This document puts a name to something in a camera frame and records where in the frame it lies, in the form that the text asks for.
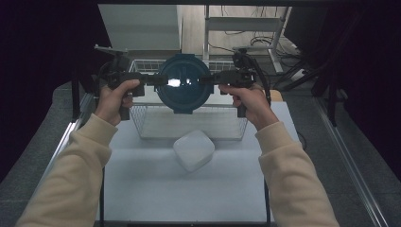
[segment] beige sweater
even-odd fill
[[[60,153],[16,226],[93,226],[102,167],[111,156],[109,143],[116,131],[92,115],[85,126],[72,132],[70,145]],[[284,124],[270,125],[256,137],[279,226],[338,226],[313,164]]]

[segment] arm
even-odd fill
[[[270,191],[270,207],[279,226],[339,226],[315,167],[302,145],[289,136],[266,98],[255,89],[221,86],[234,95],[234,105],[244,103],[247,118],[258,132],[260,167]]]
[[[111,91],[104,88],[99,106],[85,126],[70,134],[70,145],[54,162],[16,226],[92,226],[95,221],[102,168],[109,161],[109,143],[120,122],[121,99],[138,80]],[[122,105],[130,107],[132,98]]]

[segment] white table surface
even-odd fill
[[[299,140],[287,103],[271,106]],[[194,172],[178,163],[175,140],[142,140],[132,120],[118,128],[106,165],[106,220],[266,221],[261,151],[251,123],[242,141],[213,141],[212,160]]]

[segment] dark floor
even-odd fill
[[[297,131],[305,138],[305,151],[315,164],[318,175],[332,202],[340,226],[374,226],[345,165],[330,138],[310,94],[313,81],[283,92]],[[0,184],[0,226],[12,226],[60,142],[72,112],[70,84],[53,95],[46,119],[27,146],[24,154]],[[337,105],[338,129],[351,151],[364,180],[373,192],[389,226],[401,226],[401,183],[392,174],[379,153],[343,109]]]

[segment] wire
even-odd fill
[[[269,102],[269,105],[270,105],[271,104],[271,96],[270,96],[270,77],[269,77],[269,74],[267,74],[267,78],[269,78],[269,83],[268,83],[266,81],[266,77],[263,74],[263,71],[260,68],[259,64],[257,63],[256,59],[254,59],[253,57],[251,57],[248,54],[245,54],[244,56],[246,56],[249,59],[249,61],[252,62],[253,68],[256,70],[257,75],[259,76],[260,80],[262,81],[263,88],[264,88],[265,93],[266,93],[266,99],[267,99],[267,101]]]
[[[282,50],[279,50],[278,48],[276,48],[276,52],[277,52],[278,55],[292,55],[292,54],[289,54],[289,53],[286,52],[284,47],[281,45],[280,40],[277,43],[278,43],[278,45],[280,45],[280,47],[282,49]]]
[[[265,10],[265,7],[262,7],[262,12],[260,13],[260,17],[263,17],[263,11]]]
[[[220,47],[220,46],[215,46],[215,45],[211,45],[210,43],[208,43],[210,46],[212,46],[213,48],[216,48],[216,49],[223,49],[223,50],[226,50],[226,51],[230,51],[230,52],[235,52],[234,50],[231,50],[231,49],[226,49],[226,48],[224,48],[224,47]]]
[[[225,12],[226,15],[228,16],[228,12],[227,12],[227,10],[225,9],[225,6],[221,6],[220,10],[221,10],[221,16],[224,16],[224,12]],[[238,32],[228,33],[227,31],[224,31],[224,33],[225,33],[226,35],[237,35],[237,34],[242,34],[242,33],[244,33],[244,32],[245,32],[245,31],[238,31]]]
[[[253,45],[254,43],[268,43],[271,44],[271,37],[266,37],[266,36],[253,36],[253,38],[251,38],[251,45]]]
[[[278,85],[286,79],[290,79],[294,76],[294,72],[299,70],[303,65],[305,65],[305,60],[298,61],[293,67],[291,67],[286,73],[280,77],[273,86],[273,89],[278,89]]]
[[[300,133],[300,132],[298,132],[297,131],[297,134],[299,134],[300,136],[301,136],[301,138],[304,140],[304,142],[302,143],[302,148],[303,148],[303,150],[306,150],[306,148],[307,148],[307,142],[306,142],[306,139],[305,139],[305,137]]]
[[[300,60],[300,61],[303,59],[301,56],[291,55],[291,54],[279,55],[279,56],[280,56],[280,63],[285,65],[286,67],[289,67],[289,68],[293,68],[298,62],[293,64],[293,65],[288,65],[283,61],[284,59],[297,59],[297,60]]]
[[[271,79],[270,79],[270,75],[268,74],[268,72],[266,72],[265,70],[263,70],[262,69],[262,72],[263,72],[263,76],[265,77],[265,78],[268,78],[269,79],[269,83],[268,83],[268,85],[269,85],[269,89],[270,89],[270,87],[271,87]]]

